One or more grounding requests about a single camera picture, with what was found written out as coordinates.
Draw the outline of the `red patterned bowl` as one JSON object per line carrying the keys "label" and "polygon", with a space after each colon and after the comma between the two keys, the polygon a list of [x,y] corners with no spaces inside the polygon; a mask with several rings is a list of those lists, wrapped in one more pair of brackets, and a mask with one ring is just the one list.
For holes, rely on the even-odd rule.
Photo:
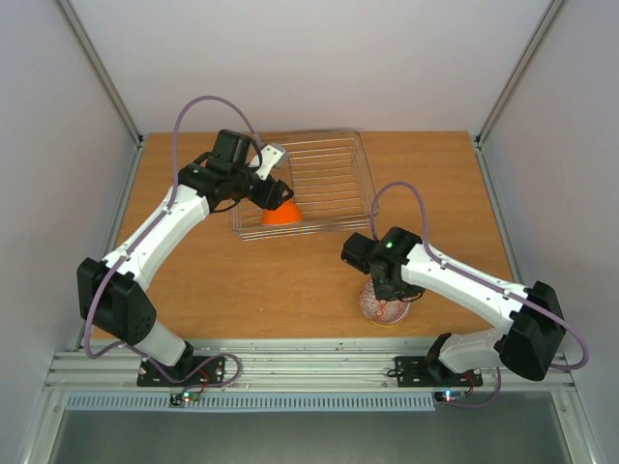
{"label": "red patterned bowl", "polygon": [[400,300],[378,300],[375,296],[373,282],[369,280],[361,290],[359,306],[369,321],[387,323],[403,321],[409,313],[411,303]]}

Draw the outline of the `white bowl orange outside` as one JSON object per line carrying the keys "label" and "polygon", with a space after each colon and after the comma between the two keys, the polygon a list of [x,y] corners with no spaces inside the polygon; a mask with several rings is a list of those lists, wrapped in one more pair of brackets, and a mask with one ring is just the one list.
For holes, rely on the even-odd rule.
{"label": "white bowl orange outside", "polygon": [[262,211],[261,224],[266,226],[280,226],[299,223],[304,219],[300,207],[294,199],[287,200],[275,210]]}

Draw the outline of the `wire dish rack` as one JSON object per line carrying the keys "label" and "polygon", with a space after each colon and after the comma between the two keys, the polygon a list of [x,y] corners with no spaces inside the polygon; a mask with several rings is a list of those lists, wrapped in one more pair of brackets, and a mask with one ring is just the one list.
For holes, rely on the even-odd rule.
{"label": "wire dish rack", "polygon": [[245,241],[369,226],[375,187],[362,136],[353,130],[273,132],[263,140],[285,148],[274,171],[293,190],[303,219],[264,225],[261,210],[245,200],[230,212],[230,225]]}

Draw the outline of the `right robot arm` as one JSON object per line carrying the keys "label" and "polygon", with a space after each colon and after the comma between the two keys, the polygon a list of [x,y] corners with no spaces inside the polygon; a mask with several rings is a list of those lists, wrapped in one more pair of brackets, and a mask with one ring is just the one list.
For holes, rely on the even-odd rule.
{"label": "right robot arm", "polygon": [[491,325],[481,332],[437,337],[425,357],[433,385],[495,367],[542,381],[565,336],[563,312],[551,286],[537,281],[525,287],[484,274],[450,260],[402,228],[391,228],[380,240],[354,233],[344,242],[340,258],[371,277],[379,300],[416,298],[429,290]]}

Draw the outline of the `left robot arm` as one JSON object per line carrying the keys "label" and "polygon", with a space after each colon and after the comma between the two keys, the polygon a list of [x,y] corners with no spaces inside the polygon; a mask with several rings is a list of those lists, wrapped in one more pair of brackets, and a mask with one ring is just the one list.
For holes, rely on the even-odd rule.
{"label": "left robot arm", "polygon": [[90,359],[91,333],[98,328],[151,363],[170,384],[183,385],[202,367],[192,346],[158,319],[146,292],[156,272],[181,241],[206,218],[247,199],[274,211],[294,196],[273,177],[288,158],[277,144],[259,146],[247,135],[221,130],[213,148],[180,169],[162,203],[103,259],[84,259],[76,270],[82,346]]}

